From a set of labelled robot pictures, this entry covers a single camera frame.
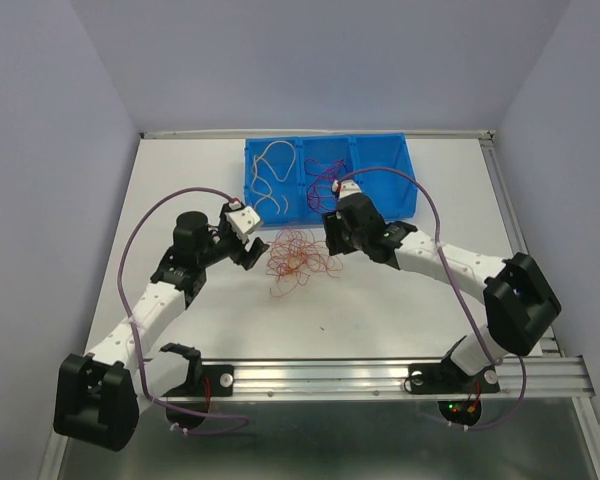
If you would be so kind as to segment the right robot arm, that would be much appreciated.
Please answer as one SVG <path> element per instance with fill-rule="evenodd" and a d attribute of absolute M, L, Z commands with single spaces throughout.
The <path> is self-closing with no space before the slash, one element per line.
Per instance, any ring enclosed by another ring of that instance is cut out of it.
<path fill-rule="evenodd" d="M 530 255 L 501 259 L 444 246 L 414 225 L 386 222 L 362 193 L 339 200 L 323 226 L 330 255 L 360 251 L 375 263 L 445 283 L 458 300 L 471 296 L 484 307 L 485 325 L 473 324 L 439 363 L 411 367 L 404 382 L 409 393 L 468 391 L 506 356 L 527 356 L 562 311 Z"/>

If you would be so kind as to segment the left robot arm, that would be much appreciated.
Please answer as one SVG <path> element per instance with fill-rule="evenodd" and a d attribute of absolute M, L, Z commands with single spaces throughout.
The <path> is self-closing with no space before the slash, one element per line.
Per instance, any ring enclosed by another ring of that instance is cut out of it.
<path fill-rule="evenodd" d="M 254 234 L 261 224 L 256 211 L 239 201 L 223 205 L 217 226 L 198 211 L 177 217 L 173 243 L 138 302 L 123 305 L 125 318 L 104 340 L 62 362 L 53 418 L 57 434 L 119 451 L 153 405 L 168 410 L 172 429 L 200 434 L 200 425 L 214 416 L 213 395 L 231 395 L 233 368 L 207 367 L 198 349 L 173 342 L 158 356 L 145 356 L 199 295 L 209 267 L 225 259 L 244 270 L 254 267 L 268 249 Z"/>

